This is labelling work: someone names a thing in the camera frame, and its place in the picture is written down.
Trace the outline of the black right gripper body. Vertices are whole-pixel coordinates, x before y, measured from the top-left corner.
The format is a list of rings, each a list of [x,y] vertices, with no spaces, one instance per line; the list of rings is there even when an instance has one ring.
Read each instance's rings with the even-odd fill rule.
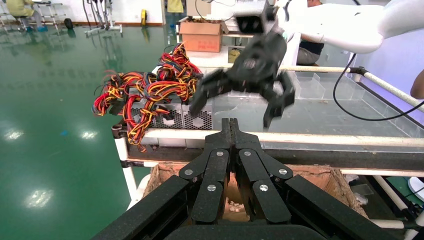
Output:
[[[259,93],[268,88],[277,78],[286,51],[287,42],[281,33],[254,36],[228,70],[231,89]]]

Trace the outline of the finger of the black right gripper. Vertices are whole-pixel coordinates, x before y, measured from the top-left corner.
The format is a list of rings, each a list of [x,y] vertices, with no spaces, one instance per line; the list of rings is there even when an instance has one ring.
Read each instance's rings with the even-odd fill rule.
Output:
[[[282,92],[274,91],[274,83],[279,82]],[[295,87],[287,72],[280,72],[271,82],[264,85],[263,98],[268,104],[263,115],[263,128],[268,129],[275,118],[281,118],[284,110],[295,102]]]
[[[196,117],[207,100],[230,92],[236,82],[236,76],[230,70],[219,68],[205,75],[197,84],[192,97],[190,114]]]

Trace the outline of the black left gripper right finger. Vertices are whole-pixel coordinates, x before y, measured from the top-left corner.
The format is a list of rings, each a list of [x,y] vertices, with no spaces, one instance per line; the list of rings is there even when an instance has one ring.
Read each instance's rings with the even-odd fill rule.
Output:
[[[284,203],[283,184],[293,172],[262,149],[259,138],[231,120],[231,167],[249,221],[287,224],[291,213]]]

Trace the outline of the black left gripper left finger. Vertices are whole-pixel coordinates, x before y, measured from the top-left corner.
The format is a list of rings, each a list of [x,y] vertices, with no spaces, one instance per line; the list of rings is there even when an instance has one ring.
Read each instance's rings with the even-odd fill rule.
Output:
[[[230,119],[223,118],[221,131],[207,135],[203,152],[178,173],[189,182],[187,199],[193,224],[215,224],[222,218],[230,175],[230,156]]]

